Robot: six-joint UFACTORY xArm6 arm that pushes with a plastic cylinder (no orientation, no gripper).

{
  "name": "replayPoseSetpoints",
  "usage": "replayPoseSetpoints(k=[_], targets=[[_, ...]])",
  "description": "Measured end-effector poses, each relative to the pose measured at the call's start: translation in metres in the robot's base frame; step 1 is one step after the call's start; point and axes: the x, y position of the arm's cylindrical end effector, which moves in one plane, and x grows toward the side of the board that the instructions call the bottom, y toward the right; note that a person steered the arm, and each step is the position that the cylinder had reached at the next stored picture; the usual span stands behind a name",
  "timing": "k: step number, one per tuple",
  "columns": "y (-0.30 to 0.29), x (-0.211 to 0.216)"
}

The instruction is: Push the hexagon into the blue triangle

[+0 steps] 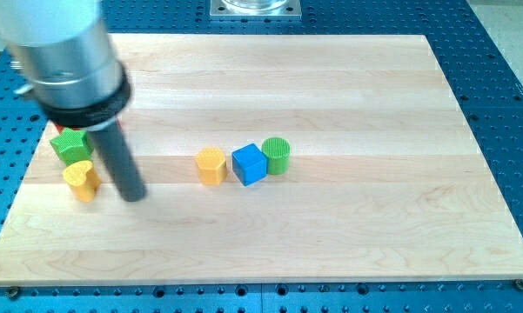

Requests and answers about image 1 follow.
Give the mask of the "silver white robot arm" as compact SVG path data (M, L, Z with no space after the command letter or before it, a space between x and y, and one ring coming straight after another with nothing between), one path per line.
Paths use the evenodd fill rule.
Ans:
M100 130L129 101L97 0L0 0L0 37L54 123Z

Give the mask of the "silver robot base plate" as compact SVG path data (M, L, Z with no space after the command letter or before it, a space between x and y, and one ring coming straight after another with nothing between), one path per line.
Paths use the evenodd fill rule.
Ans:
M300 0L211 0L211 19L301 18Z

